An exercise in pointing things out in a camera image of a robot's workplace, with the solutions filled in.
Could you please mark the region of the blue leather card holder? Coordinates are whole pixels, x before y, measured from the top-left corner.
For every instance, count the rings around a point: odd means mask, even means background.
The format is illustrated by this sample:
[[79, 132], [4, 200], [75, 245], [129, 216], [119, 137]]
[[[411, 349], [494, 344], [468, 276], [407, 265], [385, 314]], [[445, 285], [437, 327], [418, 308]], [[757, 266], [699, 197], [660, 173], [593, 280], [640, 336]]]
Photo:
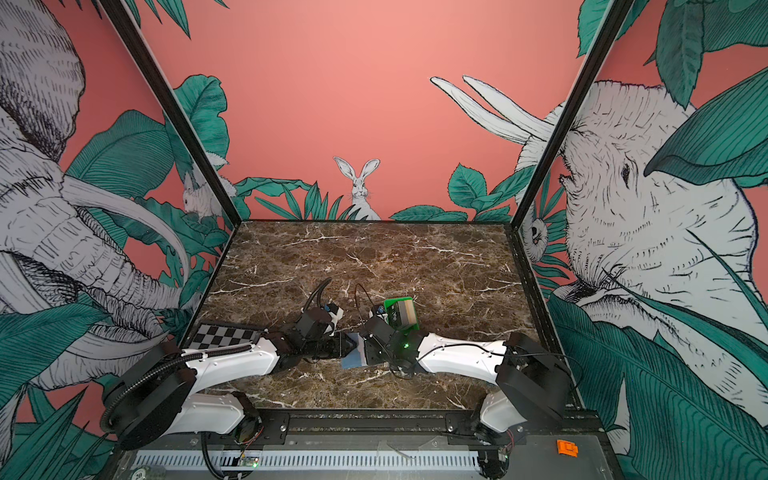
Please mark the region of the blue leather card holder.
[[341, 359], [341, 367], [345, 370], [365, 367], [367, 360], [364, 340], [357, 333], [350, 333], [348, 337], [355, 343], [355, 348]]

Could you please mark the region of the orange connector clip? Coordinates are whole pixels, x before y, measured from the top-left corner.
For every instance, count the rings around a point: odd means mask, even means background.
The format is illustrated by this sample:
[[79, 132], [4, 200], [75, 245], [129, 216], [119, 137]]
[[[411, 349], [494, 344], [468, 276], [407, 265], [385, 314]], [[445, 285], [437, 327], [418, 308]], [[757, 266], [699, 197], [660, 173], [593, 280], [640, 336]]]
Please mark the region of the orange connector clip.
[[571, 441], [558, 439], [556, 441], [557, 453], [559, 455], [577, 458], [579, 456], [579, 447]]

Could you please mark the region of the left black frame post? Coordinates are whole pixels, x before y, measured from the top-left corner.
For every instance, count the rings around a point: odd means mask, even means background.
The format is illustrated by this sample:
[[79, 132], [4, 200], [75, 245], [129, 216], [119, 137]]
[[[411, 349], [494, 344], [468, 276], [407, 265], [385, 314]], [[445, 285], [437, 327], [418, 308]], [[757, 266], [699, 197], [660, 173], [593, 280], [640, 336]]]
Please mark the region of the left black frame post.
[[182, 109], [165, 74], [140, 33], [130, 9], [123, 1], [118, 0], [104, 0], [100, 1], [99, 4], [141, 71], [164, 114], [170, 120], [175, 133], [180, 137], [183, 146], [201, 170], [214, 196], [221, 204], [225, 217], [234, 226], [234, 229], [237, 229], [242, 223], [241, 217], [231, 201], [230, 195], [225, 191], [217, 172], [210, 164], [202, 142]]

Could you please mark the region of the checkerboard calibration board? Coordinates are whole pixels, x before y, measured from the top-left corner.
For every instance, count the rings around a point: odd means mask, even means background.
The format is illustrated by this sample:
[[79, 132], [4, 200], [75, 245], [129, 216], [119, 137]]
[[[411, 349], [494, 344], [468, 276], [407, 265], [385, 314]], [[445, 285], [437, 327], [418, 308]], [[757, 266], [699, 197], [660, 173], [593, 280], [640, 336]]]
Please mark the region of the checkerboard calibration board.
[[263, 330], [244, 325], [201, 323], [192, 335], [188, 349], [207, 350], [257, 343]]

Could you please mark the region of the gold credit card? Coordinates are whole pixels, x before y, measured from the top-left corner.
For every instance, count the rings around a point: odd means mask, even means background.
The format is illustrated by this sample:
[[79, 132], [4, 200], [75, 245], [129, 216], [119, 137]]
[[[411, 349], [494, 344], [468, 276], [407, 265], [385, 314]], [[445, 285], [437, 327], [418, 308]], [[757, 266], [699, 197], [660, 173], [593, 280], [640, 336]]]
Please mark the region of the gold credit card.
[[418, 324], [418, 318], [412, 299], [406, 299], [400, 302], [398, 307], [400, 321], [403, 326], [415, 326]]

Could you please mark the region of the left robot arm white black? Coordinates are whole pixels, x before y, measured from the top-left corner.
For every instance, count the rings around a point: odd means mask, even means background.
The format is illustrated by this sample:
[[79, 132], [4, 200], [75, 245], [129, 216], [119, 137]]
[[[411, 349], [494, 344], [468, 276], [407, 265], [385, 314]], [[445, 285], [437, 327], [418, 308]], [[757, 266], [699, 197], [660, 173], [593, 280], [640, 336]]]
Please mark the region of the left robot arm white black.
[[176, 433], [231, 436], [239, 444], [255, 441], [265, 426], [248, 396], [210, 395], [208, 388], [280, 373], [304, 359], [346, 357], [358, 343], [337, 331], [342, 315], [336, 305], [312, 307], [273, 331], [211, 324], [196, 349], [161, 343], [105, 391], [100, 428], [116, 435], [124, 450]]

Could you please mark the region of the black front mounting rail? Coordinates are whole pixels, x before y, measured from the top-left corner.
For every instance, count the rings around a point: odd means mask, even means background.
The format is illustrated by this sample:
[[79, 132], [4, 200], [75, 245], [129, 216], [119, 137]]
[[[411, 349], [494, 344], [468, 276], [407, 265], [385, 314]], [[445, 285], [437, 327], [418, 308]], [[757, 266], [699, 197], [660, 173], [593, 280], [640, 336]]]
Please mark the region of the black front mounting rail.
[[560, 427], [552, 429], [531, 421], [513, 426], [507, 433], [494, 433], [479, 423], [472, 410], [386, 409], [262, 409], [262, 432], [246, 445], [285, 445], [289, 436], [384, 435], [398, 439], [407, 435], [441, 437], [450, 445], [487, 450], [509, 444], [524, 445], [535, 436], [565, 439], [593, 436], [608, 442], [597, 415], [592, 411], [568, 410]]

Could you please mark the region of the right black frame post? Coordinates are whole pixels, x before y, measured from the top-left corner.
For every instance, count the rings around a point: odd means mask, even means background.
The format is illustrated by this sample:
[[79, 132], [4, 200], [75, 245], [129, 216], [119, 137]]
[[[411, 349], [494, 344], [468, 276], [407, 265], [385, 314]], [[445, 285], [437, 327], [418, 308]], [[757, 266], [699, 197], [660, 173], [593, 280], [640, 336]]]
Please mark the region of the right black frame post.
[[548, 140], [542, 157], [533, 172], [523, 199], [518, 204], [518, 209], [511, 221], [511, 228], [513, 230], [518, 230], [522, 226], [523, 220], [533, 204], [535, 195], [544, 183], [552, 163], [558, 157], [558, 152], [564, 144], [565, 137], [576, 115], [583, 106], [589, 89], [595, 81], [632, 4], [633, 1], [631, 0], [612, 1], [610, 3], [594, 43], [588, 52], [587, 58], [555, 125], [554, 132]]

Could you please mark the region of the green plastic card tray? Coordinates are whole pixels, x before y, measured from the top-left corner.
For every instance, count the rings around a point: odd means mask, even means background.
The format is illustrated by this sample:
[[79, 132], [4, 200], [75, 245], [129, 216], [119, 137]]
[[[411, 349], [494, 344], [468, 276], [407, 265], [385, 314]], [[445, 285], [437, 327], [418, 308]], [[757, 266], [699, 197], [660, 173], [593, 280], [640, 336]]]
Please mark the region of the green plastic card tray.
[[384, 301], [387, 323], [397, 331], [419, 329], [415, 303], [411, 297], [387, 299]]

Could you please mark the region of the black frame post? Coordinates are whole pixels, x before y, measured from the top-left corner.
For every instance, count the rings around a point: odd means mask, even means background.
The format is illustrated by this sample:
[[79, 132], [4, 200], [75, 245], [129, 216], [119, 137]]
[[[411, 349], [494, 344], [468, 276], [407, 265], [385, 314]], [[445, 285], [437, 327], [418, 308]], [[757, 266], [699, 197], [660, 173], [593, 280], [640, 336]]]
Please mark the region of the black frame post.
[[170, 120], [175, 133], [180, 137], [183, 146], [201, 170], [214, 196], [221, 204], [225, 217], [234, 226], [234, 229], [237, 229], [242, 223], [241, 217], [231, 201], [230, 195], [225, 191], [217, 172], [210, 164], [202, 142], [182, 109], [165, 74], [140, 33], [130, 9], [123, 1], [118, 0], [104, 0], [100, 1], [99, 4], [141, 71], [164, 114]]
[[588, 52], [587, 58], [555, 125], [554, 132], [548, 140], [542, 157], [533, 172], [523, 199], [518, 204], [518, 209], [511, 221], [511, 228], [513, 230], [518, 230], [522, 226], [523, 220], [533, 204], [535, 195], [544, 183], [552, 163], [558, 157], [558, 152], [564, 144], [565, 137], [576, 115], [583, 106], [589, 89], [595, 81], [632, 4], [633, 1], [631, 0], [612, 1], [610, 3], [594, 43]]

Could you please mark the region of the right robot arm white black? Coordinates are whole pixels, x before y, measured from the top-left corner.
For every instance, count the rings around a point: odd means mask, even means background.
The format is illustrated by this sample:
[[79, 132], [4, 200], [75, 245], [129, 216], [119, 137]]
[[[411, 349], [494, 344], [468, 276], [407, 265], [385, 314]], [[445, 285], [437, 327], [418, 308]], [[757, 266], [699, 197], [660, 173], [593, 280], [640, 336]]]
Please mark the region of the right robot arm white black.
[[524, 334], [512, 333], [505, 341], [456, 340], [423, 330], [398, 331], [374, 316], [360, 342], [367, 365], [386, 362], [407, 376], [453, 374], [498, 387], [479, 413], [479, 423], [494, 432], [522, 424], [558, 429], [563, 423], [571, 371]]

